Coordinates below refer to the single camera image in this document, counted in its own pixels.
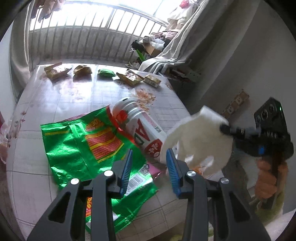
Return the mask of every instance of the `green snack package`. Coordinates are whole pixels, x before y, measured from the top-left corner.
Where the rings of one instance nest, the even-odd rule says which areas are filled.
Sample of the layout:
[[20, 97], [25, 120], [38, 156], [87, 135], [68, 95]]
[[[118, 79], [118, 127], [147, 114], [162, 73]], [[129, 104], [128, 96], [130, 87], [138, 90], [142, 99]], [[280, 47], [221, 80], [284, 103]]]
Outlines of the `green snack package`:
[[[72, 178], [82, 181], [95, 178], [122, 160], [133, 150], [133, 164], [127, 192], [121, 200], [112, 199], [115, 232], [122, 230], [136, 217], [145, 201], [157, 187], [148, 165], [132, 136], [118, 126], [109, 106], [58, 123], [41, 125], [44, 147], [53, 177], [60, 188]], [[91, 201], [87, 199], [86, 229], [90, 231]]]
[[104, 76], [104, 77], [115, 77], [116, 76], [116, 74], [112, 70], [109, 70], [109, 69], [99, 69], [98, 74], [100, 76]]

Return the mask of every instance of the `white curtain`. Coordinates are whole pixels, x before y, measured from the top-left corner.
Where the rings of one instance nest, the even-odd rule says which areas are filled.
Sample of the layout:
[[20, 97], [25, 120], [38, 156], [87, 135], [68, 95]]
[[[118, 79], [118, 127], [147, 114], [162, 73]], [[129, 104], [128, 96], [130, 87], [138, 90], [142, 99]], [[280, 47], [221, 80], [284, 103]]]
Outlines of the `white curtain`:
[[15, 18], [10, 39], [10, 66], [12, 76], [12, 89], [17, 99], [30, 79], [29, 68], [29, 28], [30, 16], [34, 6], [32, 1]]
[[169, 45], [155, 58], [144, 61], [139, 70], [164, 73], [186, 63], [234, 0], [204, 0]]

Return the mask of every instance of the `metal bolt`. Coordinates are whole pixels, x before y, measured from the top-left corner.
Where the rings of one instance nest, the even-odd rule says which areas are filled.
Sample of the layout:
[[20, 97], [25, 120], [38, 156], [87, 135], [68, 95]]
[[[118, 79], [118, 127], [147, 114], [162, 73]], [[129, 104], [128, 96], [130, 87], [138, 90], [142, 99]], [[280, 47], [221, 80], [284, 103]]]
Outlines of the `metal bolt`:
[[187, 176], [194, 177], [195, 175], [196, 175], [195, 171], [190, 170], [187, 172]]
[[229, 183], [229, 180], [228, 180], [227, 178], [222, 178], [222, 179], [221, 179], [221, 182], [222, 182], [223, 184], [228, 184], [228, 183]]
[[73, 185], [76, 185], [76, 184], [78, 184], [79, 183], [79, 179], [78, 178], [73, 178], [72, 180], [71, 180], [71, 184], [73, 184]]
[[111, 176], [113, 175], [113, 171], [111, 171], [111, 170], [106, 170], [106, 171], [104, 172], [104, 175], [105, 175], [106, 177], [111, 177]]

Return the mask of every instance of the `plastic bottle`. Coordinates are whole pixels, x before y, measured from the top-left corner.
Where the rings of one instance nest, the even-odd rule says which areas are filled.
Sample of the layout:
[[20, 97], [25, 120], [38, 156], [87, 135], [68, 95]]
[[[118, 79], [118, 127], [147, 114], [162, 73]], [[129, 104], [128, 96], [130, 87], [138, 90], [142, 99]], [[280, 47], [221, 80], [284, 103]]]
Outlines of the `plastic bottle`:
[[160, 150], [166, 133], [134, 99], [123, 98], [118, 101], [112, 114], [120, 127], [134, 137], [146, 155], [160, 161]]

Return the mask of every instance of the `balcony railing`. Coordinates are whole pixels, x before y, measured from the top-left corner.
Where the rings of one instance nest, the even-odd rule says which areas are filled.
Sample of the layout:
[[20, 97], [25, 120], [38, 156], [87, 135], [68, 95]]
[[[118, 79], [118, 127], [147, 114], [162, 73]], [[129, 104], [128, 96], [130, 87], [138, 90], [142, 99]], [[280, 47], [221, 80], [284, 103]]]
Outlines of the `balcony railing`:
[[167, 23], [124, 6], [65, 1], [63, 9], [38, 22], [31, 20], [29, 57], [32, 69], [49, 60], [85, 59], [127, 63], [135, 39], [164, 30]]

